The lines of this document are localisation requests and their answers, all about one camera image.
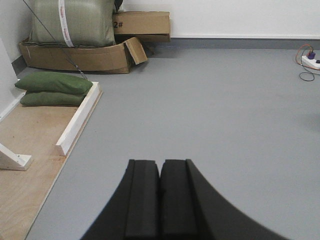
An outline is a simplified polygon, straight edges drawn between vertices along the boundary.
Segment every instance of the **green cushion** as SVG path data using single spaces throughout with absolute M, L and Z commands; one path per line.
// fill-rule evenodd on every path
M 82 94 L 68 94 L 63 92 L 30 92 L 21 98 L 20 103 L 27 106 L 73 105 L 79 106 L 85 98 Z
M 27 91 L 51 91 L 86 95 L 93 84 L 91 81 L 77 76 L 60 72 L 38 71 L 23 77 L 14 85 Z

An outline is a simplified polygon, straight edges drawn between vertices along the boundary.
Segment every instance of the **open cardboard box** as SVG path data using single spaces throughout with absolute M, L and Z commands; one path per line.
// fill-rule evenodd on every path
M 60 47 L 28 44 L 28 39 L 19 43 L 21 54 L 28 67 L 76 71 L 67 60 Z M 64 50 L 82 71 L 99 71 L 112 74 L 129 73 L 133 64 L 148 60 L 138 38 L 132 37 L 124 42 L 97 48 L 68 48 Z

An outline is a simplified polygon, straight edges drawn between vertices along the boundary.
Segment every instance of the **cardboard box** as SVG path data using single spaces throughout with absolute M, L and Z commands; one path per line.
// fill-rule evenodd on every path
M 116 39 L 138 37 L 143 42 L 170 42 L 170 17 L 165 11 L 125 11 L 114 14 Z
M 20 52 L 28 67 L 76 71 L 60 47 L 30 45 L 27 40 L 19 43 Z M 68 48 L 64 50 L 82 71 L 126 74 L 132 64 L 148 60 L 136 37 L 120 44 L 97 48 Z

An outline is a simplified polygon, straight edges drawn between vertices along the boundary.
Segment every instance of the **purple plug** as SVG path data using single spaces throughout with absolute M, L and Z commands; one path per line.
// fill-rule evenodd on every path
M 307 56 L 307 58 L 310 59 L 310 60 L 312 60 L 312 59 L 315 58 L 315 56 L 316 56 L 316 53 L 315 53 L 315 52 L 311 52 L 311 53 L 309 53 L 309 55 Z

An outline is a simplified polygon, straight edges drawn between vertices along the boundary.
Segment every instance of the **gray baseboard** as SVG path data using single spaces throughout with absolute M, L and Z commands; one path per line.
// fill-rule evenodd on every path
M 320 39 L 256 39 L 256 38 L 172 38 L 171 42 L 157 42 L 156 48 L 184 49 L 285 49 L 297 50 L 303 44 L 320 49 Z
M 27 64 L 22 56 L 18 57 L 12 62 L 12 67 L 16 75 L 21 73 L 26 67 Z

